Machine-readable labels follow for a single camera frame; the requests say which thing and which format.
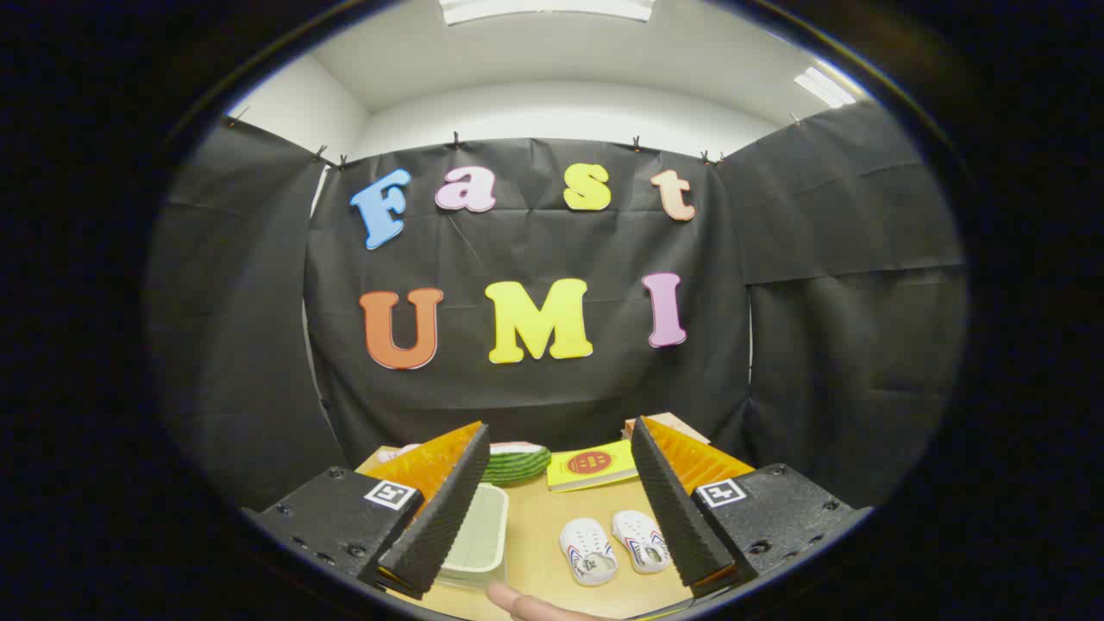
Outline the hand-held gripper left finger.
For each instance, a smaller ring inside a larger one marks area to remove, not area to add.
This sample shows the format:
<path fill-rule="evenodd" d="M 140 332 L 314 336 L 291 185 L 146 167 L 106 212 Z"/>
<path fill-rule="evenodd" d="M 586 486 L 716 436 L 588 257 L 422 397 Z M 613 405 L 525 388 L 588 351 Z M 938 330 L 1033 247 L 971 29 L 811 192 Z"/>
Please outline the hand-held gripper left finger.
<path fill-rule="evenodd" d="M 364 473 L 326 469 L 245 514 L 304 561 L 421 599 L 456 543 L 489 457 L 489 428 L 473 422 Z"/>

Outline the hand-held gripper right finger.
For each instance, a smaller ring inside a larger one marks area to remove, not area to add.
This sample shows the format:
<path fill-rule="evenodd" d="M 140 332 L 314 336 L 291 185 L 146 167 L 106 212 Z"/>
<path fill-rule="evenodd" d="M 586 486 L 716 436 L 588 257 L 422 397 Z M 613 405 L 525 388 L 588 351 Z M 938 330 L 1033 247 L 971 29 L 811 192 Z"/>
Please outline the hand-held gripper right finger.
<path fill-rule="evenodd" d="M 750 467 L 645 417 L 631 427 L 630 449 L 675 569 L 698 600 L 772 580 L 870 514 L 797 469 Z"/>

